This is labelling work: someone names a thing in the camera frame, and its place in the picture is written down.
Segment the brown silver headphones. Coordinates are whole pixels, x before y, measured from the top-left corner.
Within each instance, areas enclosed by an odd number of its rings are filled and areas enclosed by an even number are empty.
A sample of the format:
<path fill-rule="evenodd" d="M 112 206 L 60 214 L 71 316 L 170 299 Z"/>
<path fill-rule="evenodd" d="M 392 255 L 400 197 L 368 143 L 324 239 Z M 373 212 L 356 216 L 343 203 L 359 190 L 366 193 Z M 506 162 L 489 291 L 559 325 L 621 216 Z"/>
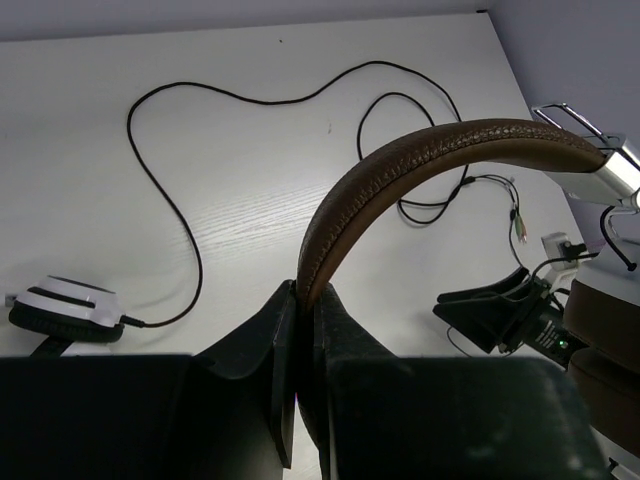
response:
<path fill-rule="evenodd" d="M 346 255 L 393 203 L 449 170 L 479 162 L 547 174 L 567 193 L 603 204 L 610 215 L 639 210 L 639 156 L 621 135 L 580 137 L 546 116 L 450 123 L 400 137 L 346 173 L 316 210 L 302 242 L 296 278 L 308 313 Z M 580 341 L 569 372 L 593 426 L 621 448 L 639 450 L 639 244 L 608 238 L 572 282 L 568 330 Z"/>

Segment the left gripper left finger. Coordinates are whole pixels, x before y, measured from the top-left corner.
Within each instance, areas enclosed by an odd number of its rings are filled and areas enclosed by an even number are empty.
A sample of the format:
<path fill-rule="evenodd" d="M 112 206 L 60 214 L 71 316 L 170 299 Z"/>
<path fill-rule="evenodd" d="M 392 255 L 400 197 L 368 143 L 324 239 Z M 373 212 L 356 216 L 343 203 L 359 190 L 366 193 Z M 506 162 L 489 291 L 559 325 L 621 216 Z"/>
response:
<path fill-rule="evenodd" d="M 284 281 L 247 321 L 195 357 L 196 470 L 291 467 L 295 283 Z"/>

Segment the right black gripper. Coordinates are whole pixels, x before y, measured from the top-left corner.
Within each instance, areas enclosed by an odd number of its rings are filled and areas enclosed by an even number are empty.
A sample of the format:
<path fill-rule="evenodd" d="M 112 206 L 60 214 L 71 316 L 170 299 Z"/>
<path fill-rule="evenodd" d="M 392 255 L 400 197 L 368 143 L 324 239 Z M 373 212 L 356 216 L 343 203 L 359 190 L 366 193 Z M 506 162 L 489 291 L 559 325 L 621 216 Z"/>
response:
<path fill-rule="evenodd" d="M 564 325 L 564 307 L 544 280 L 518 268 L 484 287 L 440 294 L 433 313 L 485 353 L 513 354 L 526 345 L 567 370 L 585 343 Z"/>

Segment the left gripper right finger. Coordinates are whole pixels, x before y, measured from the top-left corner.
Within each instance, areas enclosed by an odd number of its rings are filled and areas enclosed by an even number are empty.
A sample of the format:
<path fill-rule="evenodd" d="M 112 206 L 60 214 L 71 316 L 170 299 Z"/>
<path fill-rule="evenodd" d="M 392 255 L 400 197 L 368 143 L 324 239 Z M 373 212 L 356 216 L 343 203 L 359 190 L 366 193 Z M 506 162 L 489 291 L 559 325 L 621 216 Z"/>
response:
<path fill-rule="evenodd" d="M 349 315 L 332 285 L 297 321 L 297 400 L 322 477 L 394 479 L 400 359 Z"/>

